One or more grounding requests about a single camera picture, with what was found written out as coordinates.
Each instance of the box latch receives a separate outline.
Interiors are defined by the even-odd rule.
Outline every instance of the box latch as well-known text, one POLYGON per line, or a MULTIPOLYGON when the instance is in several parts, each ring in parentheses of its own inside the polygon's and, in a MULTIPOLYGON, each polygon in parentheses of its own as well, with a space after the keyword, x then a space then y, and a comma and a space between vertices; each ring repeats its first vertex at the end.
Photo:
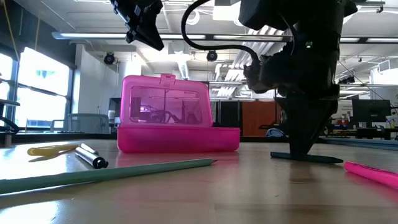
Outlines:
POLYGON ((175 83, 175 75, 173 74, 162 74, 160 77, 160 85, 164 87, 174 86, 175 83))

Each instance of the security camera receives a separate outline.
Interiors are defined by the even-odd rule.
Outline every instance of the security camera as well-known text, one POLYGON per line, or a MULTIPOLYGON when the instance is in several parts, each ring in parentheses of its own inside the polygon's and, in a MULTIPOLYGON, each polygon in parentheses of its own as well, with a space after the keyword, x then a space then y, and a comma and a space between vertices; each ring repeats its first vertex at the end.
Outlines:
POLYGON ((214 62, 217 60, 217 53, 215 50, 211 50, 207 53, 207 61, 214 62))
POLYGON ((114 59, 114 52, 108 52, 106 53, 106 56, 104 58, 104 63, 107 65, 113 65, 115 59, 114 59))

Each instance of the table surface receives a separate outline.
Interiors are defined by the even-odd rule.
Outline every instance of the table surface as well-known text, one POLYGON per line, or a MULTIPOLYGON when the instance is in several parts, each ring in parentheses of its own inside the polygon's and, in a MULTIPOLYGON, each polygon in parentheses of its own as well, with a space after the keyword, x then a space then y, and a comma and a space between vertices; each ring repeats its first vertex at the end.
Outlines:
MULTIPOLYGON (((218 162, 0 195, 0 223, 398 223, 398 190, 346 173, 342 165, 269 157, 288 144, 241 143, 237 152, 221 154, 122 154, 114 140, 79 142, 98 150, 110 167, 206 157, 218 162)), ((74 152, 47 160, 26 154, 45 145, 54 142, 0 149, 0 179, 91 169, 74 152)), ((310 152, 398 172, 398 151, 317 144, 310 152)))

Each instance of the pink highlighter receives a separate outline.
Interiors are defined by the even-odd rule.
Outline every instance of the pink highlighter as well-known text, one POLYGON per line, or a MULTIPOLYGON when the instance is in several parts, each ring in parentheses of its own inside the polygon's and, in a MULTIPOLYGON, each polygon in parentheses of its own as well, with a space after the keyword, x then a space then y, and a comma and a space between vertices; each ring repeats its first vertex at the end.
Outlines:
POLYGON ((360 175, 361 177, 365 177, 369 180, 373 180, 381 184, 385 184, 395 189, 398 189, 397 173, 388 170, 369 167, 362 164, 357 164, 355 162, 344 163, 344 168, 348 172, 351 172, 353 174, 360 175))

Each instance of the pen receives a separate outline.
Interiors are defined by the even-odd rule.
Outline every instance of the pen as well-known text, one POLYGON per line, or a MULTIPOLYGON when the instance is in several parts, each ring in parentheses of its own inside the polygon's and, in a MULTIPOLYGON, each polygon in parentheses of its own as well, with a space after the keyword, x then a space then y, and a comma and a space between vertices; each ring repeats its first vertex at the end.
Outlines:
POLYGON ((6 179, 0 180, 0 194, 68 184, 108 181, 126 177, 134 177, 138 175, 210 166, 214 162, 216 162, 214 159, 195 159, 190 161, 166 162, 143 166, 67 172, 55 175, 45 175, 41 177, 28 177, 11 180, 6 179))
POLYGON ((82 149, 88 151, 88 152, 91 152, 91 153, 93 153, 93 154, 99 155, 98 151, 92 149, 91 147, 87 146, 87 145, 84 144, 84 143, 81 143, 81 144, 80 144, 80 147, 81 147, 82 149))
POLYGON ((104 158, 100 157, 97 154, 91 153, 87 150, 82 149, 81 147, 77 147, 75 149, 76 156, 82 158, 84 161, 89 163, 95 169, 107 168, 108 162, 105 161, 104 158))
POLYGON ((352 172, 353 174, 360 175, 361 177, 365 177, 369 180, 373 180, 381 184, 385 184, 390 187, 398 189, 397 173, 388 170, 369 167, 362 164, 357 164, 355 162, 346 162, 344 164, 344 168, 348 172, 352 172))

